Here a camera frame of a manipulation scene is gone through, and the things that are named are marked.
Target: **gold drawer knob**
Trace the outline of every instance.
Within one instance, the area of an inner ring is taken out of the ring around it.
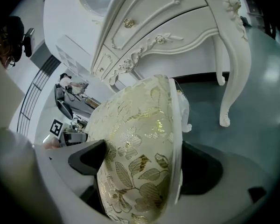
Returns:
[[[133,19],[125,18],[124,25],[125,28],[131,28],[133,25],[135,25],[135,21]]]

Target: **black hair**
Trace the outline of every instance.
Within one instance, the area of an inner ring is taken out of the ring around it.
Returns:
[[[61,80],[64,76],[68,76],[68,77],[71,79],[71,76],[69,76],[69,75],[66,74],[66,73],[62,73],[62,74],[60,75],[60,80]]]
[[[13,47],[14,61],[17,62],[22,55],[22,40],[24,37],[24,25],[18,16],[10,16],[5,22],[8,42]]]

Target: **light fixture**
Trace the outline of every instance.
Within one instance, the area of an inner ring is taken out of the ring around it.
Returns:
[[[44,143],[49,137],[50,135],[48,134],[48,136],[42,141],[42,143]]]

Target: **drawer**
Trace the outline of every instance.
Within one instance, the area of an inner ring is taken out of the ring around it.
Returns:
[[[126,0],[104,44],[121,58],[159,25],[179,14],[204,6],[205,0]]]
[[[92,75],[100,79],[104,79],[118,60],[117,56],[115,56],[106,46],[103,45],[97,61],[94,64]]]
[[[209,7],[179,15],[134,45],[105,79],[113,85],[119,74],[130,72],[140,65],[140,59],[146,55],[152,53],[173,55],[186,52],[199,46],[207,37],[216,34],[218,34],[217,24]]]

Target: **person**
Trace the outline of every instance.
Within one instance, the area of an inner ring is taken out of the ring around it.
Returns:
[[[23,37],[24,25],[20,17],[8,17],[0,30],[0,62],[6,70],[21,58]]]
[[[73,82],[71,80],[71,76],[66,73],[60,75],[59,84],[62,86],[62,88],[64,88],[65,90],[69,90],[74,95],[83,94],[88,86],[88,84]]]

